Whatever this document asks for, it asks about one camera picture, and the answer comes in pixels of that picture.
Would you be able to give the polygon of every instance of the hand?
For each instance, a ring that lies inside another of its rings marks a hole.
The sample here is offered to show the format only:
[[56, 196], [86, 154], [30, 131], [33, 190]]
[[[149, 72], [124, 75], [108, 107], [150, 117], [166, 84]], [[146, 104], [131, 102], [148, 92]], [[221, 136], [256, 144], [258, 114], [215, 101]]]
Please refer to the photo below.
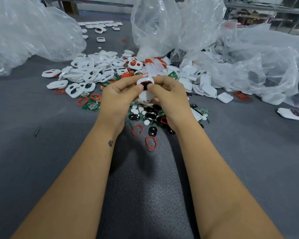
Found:
[[196, 119], [190, 109], [186, 91], [182, 83], [169, 76], [152, 77], [155, 85], [147, 85], [147, 89], [156, 95], [150, 103], [162, 107], [167, 123], [172, 130], [178, 133], [182, 124]]
[[143, 85], [136, 85], [143, 76], [131, 76], [120, 79], [106, 88], [102, 93], [100, 113], [97, 124], [113, 132], [114, 139], [122, 132], [124, 120], [130, 104], [143, 91]]

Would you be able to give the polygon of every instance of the fingernail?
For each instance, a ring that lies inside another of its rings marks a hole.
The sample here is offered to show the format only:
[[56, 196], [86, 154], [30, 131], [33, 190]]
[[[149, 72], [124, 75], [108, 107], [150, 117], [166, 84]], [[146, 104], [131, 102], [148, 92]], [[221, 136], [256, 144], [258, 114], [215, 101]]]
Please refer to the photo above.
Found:
[[137, 87], [140, 88], [141, 90], [144, 90], [144, 86], [142, 84], [138, 84]]

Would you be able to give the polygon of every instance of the gray table surface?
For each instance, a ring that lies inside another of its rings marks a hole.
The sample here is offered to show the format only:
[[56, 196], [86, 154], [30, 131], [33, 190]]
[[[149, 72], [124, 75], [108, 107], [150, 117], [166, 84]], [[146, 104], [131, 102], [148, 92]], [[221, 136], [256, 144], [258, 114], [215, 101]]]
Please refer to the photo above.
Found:
[[[108, 28], [101, 35], [106, 42], [101, 44], [96, 42], [99, 35], [88, 30], [84, 53], [98, 52], [99, 46], [119, 55], [124, 49], [137, 51], [129, 15], [81, 14], [78, 21], [123, 23], [119, 32]], [[34, 56], [10, 76], [0, 77], [0, 238], [16, 230], [97, 118], [97, 112], [81, 110], [77, 99], [46, 88], [51, 80], [41, 73], [69, 63]], [[228, 104], [196, 95], [189, 101], [212, 112], [211, 124], [204, 126], [213, 144], [283, 235], [299, 238], [299, 121], [280, 117], [277, 106], [255, 96], [251, 102], [234, 99]], [[280, 107], [290, 108], [287, 104]], [[158, 147], [149, 152], [144, 141], [147, 129], [134, 137], [126, 126], [118, 137], [97, 237], [197, 238], [177, 137], [159, 129]]]

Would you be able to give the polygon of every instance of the forearm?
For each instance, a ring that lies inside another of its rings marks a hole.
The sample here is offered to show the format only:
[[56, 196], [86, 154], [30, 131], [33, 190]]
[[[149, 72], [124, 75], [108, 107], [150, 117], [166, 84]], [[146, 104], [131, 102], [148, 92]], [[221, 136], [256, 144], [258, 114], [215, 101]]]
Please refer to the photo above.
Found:
[[12, 238], [95, 238], [114, 136], [97, 122]]
[[197, 122], [177, 136], [201, 238], [281, 238]]

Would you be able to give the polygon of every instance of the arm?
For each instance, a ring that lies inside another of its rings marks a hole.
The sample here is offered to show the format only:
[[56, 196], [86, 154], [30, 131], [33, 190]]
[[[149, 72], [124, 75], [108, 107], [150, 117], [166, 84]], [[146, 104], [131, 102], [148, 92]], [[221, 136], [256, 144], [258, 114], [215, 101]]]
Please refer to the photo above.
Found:
[[183, 154], [201, 238], [282, 238], [193, 116], [184, 86], [168, 76], [148, 85]]
[[12, 239], [95, 238], [113, 148], [142, 76], [121, 79], [103, 91], [100, 114], [83, 144], [26, 217]]

